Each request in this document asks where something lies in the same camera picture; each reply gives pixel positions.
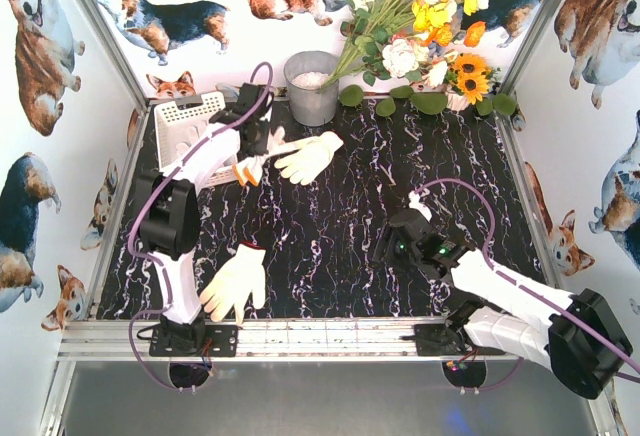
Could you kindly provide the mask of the orange dotted glove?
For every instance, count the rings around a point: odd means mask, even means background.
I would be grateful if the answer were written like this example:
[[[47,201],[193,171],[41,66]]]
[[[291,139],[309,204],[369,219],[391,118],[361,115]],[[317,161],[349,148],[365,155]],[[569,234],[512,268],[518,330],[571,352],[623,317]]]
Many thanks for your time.
[[[250,156],[233,166],[234,175],[241,186],[258,186],[263,174],[265,162],[272,156],[282,155],[301,148],[298,141],[285,142],[285,129],[278,127],[267,139],[267,152],[264,155]]]

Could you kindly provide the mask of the cream knit glove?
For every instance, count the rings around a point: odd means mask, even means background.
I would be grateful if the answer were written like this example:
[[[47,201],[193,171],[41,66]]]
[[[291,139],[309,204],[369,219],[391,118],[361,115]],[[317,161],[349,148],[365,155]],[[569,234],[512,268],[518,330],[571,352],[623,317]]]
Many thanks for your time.
[[[297,152],[278,159],[274,167],[292,184],[309,185],[331,163],[343,140],[333,131],[314,136]]]

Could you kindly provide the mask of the white glove orange cuff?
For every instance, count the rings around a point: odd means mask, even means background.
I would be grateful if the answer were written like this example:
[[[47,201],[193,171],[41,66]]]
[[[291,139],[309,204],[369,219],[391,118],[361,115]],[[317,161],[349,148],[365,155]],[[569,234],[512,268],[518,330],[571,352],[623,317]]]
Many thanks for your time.
[[[175,145],[176,154],[182,157],[187,154],[206,134],[207,124],[190,124],[183,127],[182,135]]]

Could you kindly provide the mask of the white plastic storage basket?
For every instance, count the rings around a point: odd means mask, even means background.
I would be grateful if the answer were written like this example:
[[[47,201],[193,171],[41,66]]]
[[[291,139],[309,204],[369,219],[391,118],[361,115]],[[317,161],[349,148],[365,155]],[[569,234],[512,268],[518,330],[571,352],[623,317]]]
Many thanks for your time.
[[[221,92],[210,92],[187,100],[181,108],[168,101],[154,108],[156,146],[160,172],[175,179],[187,179],[197,191],[235,182],[233,166],[240,151],[239,132],[229,129],[213,136],[224,127],[210,119],[226,108]]]

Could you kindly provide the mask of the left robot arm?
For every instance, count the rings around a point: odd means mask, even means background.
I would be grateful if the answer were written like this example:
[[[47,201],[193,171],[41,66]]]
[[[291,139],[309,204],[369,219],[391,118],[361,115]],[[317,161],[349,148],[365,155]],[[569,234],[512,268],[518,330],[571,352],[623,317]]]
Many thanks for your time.
[[[236,155],[267,153],[271,99],[266,86],[243,84],[231,108],[185,129],[176,159],[142,174],[136,183],[138,216],[129,250],[154,263],[162,315],[174,323],[191,324],[201,311],[193,274],[201,223],[198,194]]]

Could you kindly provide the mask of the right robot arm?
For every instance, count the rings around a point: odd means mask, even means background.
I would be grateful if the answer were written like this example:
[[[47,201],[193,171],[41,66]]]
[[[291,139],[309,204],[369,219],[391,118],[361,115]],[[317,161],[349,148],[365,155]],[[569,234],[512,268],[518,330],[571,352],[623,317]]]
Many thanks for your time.
[[[536,363],[587,400],[600,396],[633,353],[602,295],[538,283],[466,242],[441,236],[416,208],[384,222],[373,259],[444,279],[463,293],[448,318],[450,339]]]

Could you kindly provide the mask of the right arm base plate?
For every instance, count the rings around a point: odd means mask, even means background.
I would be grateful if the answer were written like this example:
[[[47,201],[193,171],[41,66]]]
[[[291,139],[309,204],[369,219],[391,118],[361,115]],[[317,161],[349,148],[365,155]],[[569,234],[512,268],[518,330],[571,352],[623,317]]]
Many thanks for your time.
[[[478,346],[463,335],[462,328],[442,322],[421,322],[414,324],[410,334],[399,337],[401,341],[415,346],[418,356],[462,357],[476,351],[479,356],[503,356],[499,349]]]

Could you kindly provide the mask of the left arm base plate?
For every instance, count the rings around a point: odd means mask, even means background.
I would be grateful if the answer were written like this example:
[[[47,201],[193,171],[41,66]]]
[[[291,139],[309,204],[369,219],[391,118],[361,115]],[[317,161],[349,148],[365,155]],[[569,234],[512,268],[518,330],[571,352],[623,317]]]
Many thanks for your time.
[[[164,317],[152,327],[152,357],[234,357],[238,344],[236,325],[207,324],[202,318],[176,323]]]

